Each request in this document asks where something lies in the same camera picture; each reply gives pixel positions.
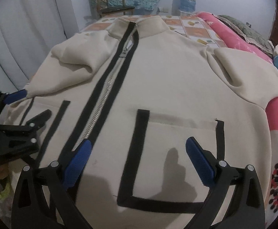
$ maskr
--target metal zipper teeth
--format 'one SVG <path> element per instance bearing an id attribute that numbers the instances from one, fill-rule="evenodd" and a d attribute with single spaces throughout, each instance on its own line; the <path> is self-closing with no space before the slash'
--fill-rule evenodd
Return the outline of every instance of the metal zipper teeth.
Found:
<path id="1" fill-rule="evenodd" d="M 95 113 L 93 114 L 93 116 L 91 118 L 91 121 L 89 123 L 87 123 L 88 126 L 83 131 L 81 137 L 77 140 L 77 143 L 75 145 L 76 147 L 82 142 L 83 139 L 88 139 L 92 129 L 94 128 L 94 126 L 97 122 L 97 119 L 99 118 L 99 116 L 102 112 L 105 101 L 107 100 L 107 97 L 108 97 L 108 95 L 110 93 L 110 90 L 112 88 L 112 84 L 114 82 L 114 74 L 118 70 L 119 66 L 121 65 L 122 60 L 126 57 L 128 51 L 133 46 L 133 43 L 132 43 L 132 45 L 127 47 L 128 44 L 129 44 L 129 41 L 131 40 L 135 31 L 136 31 L 136 26 L 134 27 L 134 29 L 132 30 L 131 34 L 129 35 L 129 37 L 127 38 L 127 40 L 125 42 L 125 45 L 124 45 L 122 53 L 120 54 L 119 60 L 117 61 L 117 64 L 115 65 L 115 67 L 113 68 L 113 70 L 111 71 L 111 73 L 109 75 L 109 78 L 108 78 L 107 83 L 106 83 L 105 90 L 103 91 L 102 98 L 101 98 L 100 102 L 96 105 L 97 109 L 96 109 Z"/>

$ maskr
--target electrical outlet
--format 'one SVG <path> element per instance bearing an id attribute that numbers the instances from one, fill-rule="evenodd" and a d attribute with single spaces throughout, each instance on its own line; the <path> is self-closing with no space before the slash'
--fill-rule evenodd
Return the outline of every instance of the electrical outlet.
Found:
<path id="1" fill-rule="evenodd" d="M 158 7 L 158 12 L 168 13 L 169 8 L 168 7 Z"/>

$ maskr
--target blue gripper pad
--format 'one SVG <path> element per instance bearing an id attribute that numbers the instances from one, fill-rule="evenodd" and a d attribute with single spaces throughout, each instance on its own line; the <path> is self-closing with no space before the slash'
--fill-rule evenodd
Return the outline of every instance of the blue gripper pad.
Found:
<path id="1" fill-rule="evenodd" d="M 70 161 L 64 172 L 63 187 L 65 190 L 75 185 L 92 151 L 91 142 L 87 139 L 84 139 L 78 148 L 79 150 Z"/>
<path id="2" fill-rule="evenodd" d="M 19 101 L 27 96 L 27 91 L 25 89 L 19 90 L 12 94 L 7 95 L 4 99 L 5 104 L 12 104 L 13 102 Z"/>
<path id="3" fill-rule="evenodd" d="M 201 147 L 197 144 L 198 143 L 195 140 L 188 138 L 186 142 L 186 152 L 196 169 L 202 184 L 207 187 L 213 187 L 215 185 L 215 171 L 204 156 Z"/>

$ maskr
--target zipper pull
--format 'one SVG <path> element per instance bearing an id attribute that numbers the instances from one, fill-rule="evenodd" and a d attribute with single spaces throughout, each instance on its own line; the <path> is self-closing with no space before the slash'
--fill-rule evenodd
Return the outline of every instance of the zipper pull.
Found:
<path id="1" fill-rule="evenodd" d="M 127 48 L 125 48 L 125 49 L 123 50 L 123 52 L 120 54 L 120 58 L 125 58 L 126 55 L 127 55 Z"/>

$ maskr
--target zipper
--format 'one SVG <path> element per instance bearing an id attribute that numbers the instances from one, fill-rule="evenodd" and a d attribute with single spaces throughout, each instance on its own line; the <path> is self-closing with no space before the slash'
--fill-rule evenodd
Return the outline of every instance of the zipper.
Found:
<path id="1" fill-rule="evenodd" d="M 135 33 L 135 31 L 137 30 L 137 25 L 135 25 L 134 29 L 132 30 L 132 32 L 130 33 L 130 35 L 128 36 L 125 44 L 124 44 L 124 47 L 123 47 L 123 51 L 122 53 L 120 54 L 119 56 L 119 59 L 117 60 L 117 63 L 115 65 L 115 67 L 113 68 L 113 70 L 111 71 L 111 73 L 109 74 L 109 77 L 104 85 L 104 88 L 102 90 L 102 95 L 100 96 L 100 99 L 99 99 L 99 102 L 96 104 L 95 106 L 95 111 L 91 117 L 91 119 L 89 119 L 87 121 L 87 124 L 86 124 L 86 127 L 85 129 L 83 130 L 81 136 L 79 137 L 79 139 L 77 140 L 74 148 L 76 149 L 80 143 L 82 142 L 82 140 L 84 139 L 88 139 L 92 129 L 94 128 L 94 125 L 96 124 L 101 112 L 102 112 L 102 109 L 104 107 L 104 104 L 107 100 L 107 97 L 110 93 L 110 90 L 112 88 L 112 84 L 114 82 L 114 75 L 115 73 L 117 72 L 117 70 L 119 69 L 121 63 L 123 62 L 123 60 L 126 58 L 129 50 L 132 48 L 133 46 L 133 40 L 132 40 L 132 36 L 133 34 Z"/>

